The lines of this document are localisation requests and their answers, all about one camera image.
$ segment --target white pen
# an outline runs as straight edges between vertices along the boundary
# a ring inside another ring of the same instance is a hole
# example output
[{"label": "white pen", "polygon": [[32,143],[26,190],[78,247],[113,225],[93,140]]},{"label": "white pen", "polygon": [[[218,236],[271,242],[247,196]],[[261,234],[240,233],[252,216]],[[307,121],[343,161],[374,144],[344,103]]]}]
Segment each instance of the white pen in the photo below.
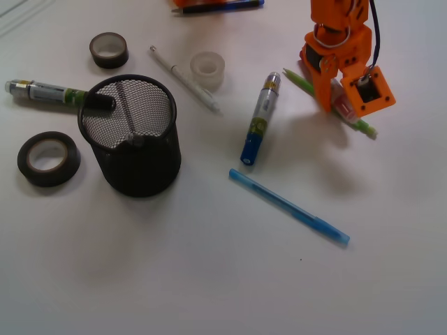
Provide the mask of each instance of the white pen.
[{"label": "white pen", "polygon": [[218,112],[220,110],[219,104],[214,101],[212,98],[212,95],[209,91],[206,89],[203,89],[200,87],[198,83],[193,81],[192,79],[189,79],[179,68],[177,65],[169,64],[156,50],[156,48],[151,45],[150,50],[154,54],[155,58],[170,72],[174,74],[175,77],[177,77],[184,86],[188,87],[191,92],[193,92],[209,109],[214,110],[215,112]]}]

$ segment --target blue pen cap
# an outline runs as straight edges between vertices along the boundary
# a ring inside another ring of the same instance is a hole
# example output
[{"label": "blue pen cap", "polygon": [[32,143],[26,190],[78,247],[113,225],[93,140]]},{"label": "blue pen cap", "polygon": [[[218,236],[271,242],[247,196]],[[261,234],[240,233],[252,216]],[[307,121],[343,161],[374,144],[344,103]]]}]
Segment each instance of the blue pen cap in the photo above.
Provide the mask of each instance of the blue pen cap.
[{"label": "blue pen cap", "polygon": [[258,155],[259,147],[263,138],[256,133],[247,134],[247,139],[245,140],[244,149],[242,150],[242,155],[240,155],[240,160],[245,165],[253,165]]}]

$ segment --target clear tape roll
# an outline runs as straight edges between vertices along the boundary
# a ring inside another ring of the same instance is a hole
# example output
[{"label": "clear tape roll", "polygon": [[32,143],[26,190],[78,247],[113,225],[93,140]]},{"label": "clear tape roll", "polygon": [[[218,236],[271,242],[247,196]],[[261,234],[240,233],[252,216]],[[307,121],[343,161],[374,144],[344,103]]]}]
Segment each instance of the clear tape roll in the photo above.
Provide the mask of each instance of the clear tape roll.
[{"label": "clear tape roll", "polygon": [[216,52],[199,52],[191,59],[194,80],[204,89],[215,90],[224,80],[225,61]]}]

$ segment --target green label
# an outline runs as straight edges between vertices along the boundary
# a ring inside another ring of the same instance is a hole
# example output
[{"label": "green label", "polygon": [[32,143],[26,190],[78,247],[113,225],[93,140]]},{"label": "green label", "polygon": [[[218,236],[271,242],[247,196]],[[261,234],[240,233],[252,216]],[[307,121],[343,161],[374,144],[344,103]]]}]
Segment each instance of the green label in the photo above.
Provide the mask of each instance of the green label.
[{"label": "green label", "polygon": [[262,117],[254,117],[250,123],[249,133],[255,133],[264,138],[267,130],[267,122]]},{"label": "green label", "polygon": [[65,103],[68,103],[69,105],[73,106],[81,106],[82,102],[84,101],[84,95],[86,94],[86,91],[80,91],[77,89],[67,89],[65,93]]}]

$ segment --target black cable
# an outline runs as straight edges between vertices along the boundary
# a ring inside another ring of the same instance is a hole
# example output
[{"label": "black cable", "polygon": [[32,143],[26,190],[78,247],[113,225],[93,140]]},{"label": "black cable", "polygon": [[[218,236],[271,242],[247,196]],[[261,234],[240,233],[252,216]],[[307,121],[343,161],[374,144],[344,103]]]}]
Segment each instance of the black cable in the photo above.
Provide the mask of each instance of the black cable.
[{"label": "black cable", "polygon": [[374,4],[374,0],[369,0],[371,4],[371,13],[372,19],[374,20],[374,32],[376,34],[376,46],[374,47],[374,56],[372,59],[372,65],[370,68],[373,68],[376,65],[377,59],[379,58],[380,51],[380,31],[379,31],[379,20],[377,19],[376,5]]}]

